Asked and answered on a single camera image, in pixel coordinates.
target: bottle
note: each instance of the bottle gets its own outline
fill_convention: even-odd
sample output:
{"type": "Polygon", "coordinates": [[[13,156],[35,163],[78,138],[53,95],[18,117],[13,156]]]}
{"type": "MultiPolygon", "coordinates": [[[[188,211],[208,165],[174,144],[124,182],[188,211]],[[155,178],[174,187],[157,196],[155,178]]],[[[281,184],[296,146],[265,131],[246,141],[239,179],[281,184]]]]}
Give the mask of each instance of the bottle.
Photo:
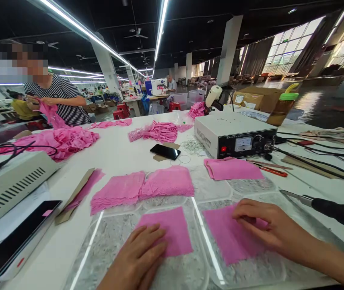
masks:
{"type": "Polygon", "coordinates": [[[290,91],[298,85],[298,83],[292,84],[282,95],[280,95],[280,98],[276,103],[274,110],[271,112],[270,116],[267,119],[267,124],[271,124],[274,126],[282,125],[288,112],[290,112],[291,108],[293,107],[295,100],[299,96],[298,93],[290,93],[290,91]]]}

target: person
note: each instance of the person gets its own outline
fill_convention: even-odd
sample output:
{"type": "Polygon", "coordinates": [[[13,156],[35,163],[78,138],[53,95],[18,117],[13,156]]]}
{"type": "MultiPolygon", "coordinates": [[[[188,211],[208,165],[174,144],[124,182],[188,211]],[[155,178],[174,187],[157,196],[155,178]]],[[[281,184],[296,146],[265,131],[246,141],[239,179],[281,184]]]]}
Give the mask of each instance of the person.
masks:
{"type": "Polygon", "coordinates": [[[37,103],[23,100],[23,94],[18,92],[7,90],[7,93],[13,98],[11,106],[19,116],[18,123],[43,119],[39,112],[33,111],[37,103]]]}
{"type": "MultiPolygon", "coordinates": [[[[322,272],[344,285],[344,253],[306,232],[277,205],[242,199],[232,218],[270,249],[303,266],[322,272]],[[256,218],[268,222],[254,226],[256,218]]],[[[147,290],[163,262],[167,242],[159,224],[134,230],[100,282],[97,290],[147,290]]]]}
{"type": "Polygon", "coordinates": [[[32,92],[30,99],[40,98],[41,102],[57,105],[57,114],[66,125],[78,126],[90,123],[89,115],[83,110],[85,99],[79,90],[66,78],[49,73],[43,54],[38,52],[41,47],[12,45],[12,58],[16,66],[24,68],[31,82],[24,83],[25,93],[32,92]]]}

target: pillar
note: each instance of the pillar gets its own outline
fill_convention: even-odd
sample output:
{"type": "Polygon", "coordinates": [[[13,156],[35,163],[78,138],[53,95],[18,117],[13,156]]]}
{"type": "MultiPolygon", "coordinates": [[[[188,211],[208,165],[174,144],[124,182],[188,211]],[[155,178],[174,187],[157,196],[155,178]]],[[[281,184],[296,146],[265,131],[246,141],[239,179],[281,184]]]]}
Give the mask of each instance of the pillar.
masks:
{"type": "Polygon", "coordinates": [[[179,71],[179,64],[175,63],[175,74],[174,74],[175,81],[177,81],[177,77],[178,77],[177,73],[178,73],[178,71],[179,71]]]}
{"type": "Polygon", "coordinates": [[[234,16],[232,19],[227,21],[225,26],[219,70],[217,73],[217,85],[221,86],[228,84],[242,20],[243,15],[234,16]]]}
{"type": "Polygon", "coordinates": [[[185,84],[188,85],[188,79],[192,77],[192,53],[187,53],[187,74],[185,84]]]}
{"type": "Polygon", "coordinates": [[[90,38],[91,45],[93,46],[95,56],[97,57],[99,66],[101,67],[103,77],[107,83],[111,93],[117,93],[119,99],[123,99],[121,91],[119,90],[119,83],[117,74],[115,72],[111,54],[97,42],[90,38]]]}

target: hand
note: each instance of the hand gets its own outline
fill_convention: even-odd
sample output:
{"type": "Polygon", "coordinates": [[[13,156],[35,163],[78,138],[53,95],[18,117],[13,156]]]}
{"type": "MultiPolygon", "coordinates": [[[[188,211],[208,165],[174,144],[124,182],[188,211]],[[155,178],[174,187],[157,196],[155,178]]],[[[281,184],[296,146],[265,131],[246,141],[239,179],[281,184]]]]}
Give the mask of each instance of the hand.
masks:
{"type": "Polygon", "coordinates": [[[325,243],[306,232],[277,205],[242,199],[232,217],[269,248],[296,263],[311,267],[314,263],[311,259],[318,259],[323,252],[325,243]],[[259,229],[251,218],[262,219],[268,225],[259,229]]]}
{"type": "Polygon", "coordinates": [[[41,101],[43,103],[45,103],[46,105],[49,105],[49,106],[53,106],[53,105],[59,103],[59,99],[57,99],[57,98],[49,98],[49,97],[41,98],[41,101]]]}
{"type": "Polygon", "coordinates": [[[97,290],[147,290],[152,285],[167,242],[152,246],[165,235],[159,224],[134,230],[122,246],[97,290]]]}

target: smartphone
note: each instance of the smartphone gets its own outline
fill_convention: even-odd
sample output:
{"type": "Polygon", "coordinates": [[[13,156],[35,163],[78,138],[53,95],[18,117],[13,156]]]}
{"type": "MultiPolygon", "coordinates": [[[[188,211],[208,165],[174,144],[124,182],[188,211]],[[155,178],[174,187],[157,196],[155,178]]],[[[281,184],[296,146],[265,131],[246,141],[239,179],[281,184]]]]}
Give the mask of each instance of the smartphone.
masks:
{"type": "Polygon", "coordinates": [[[181,153],[180,150],[169,148],[160,144],[155,145],[152,149],[150,149],[150,151],[172,160],[176,160],[181,153]]]}

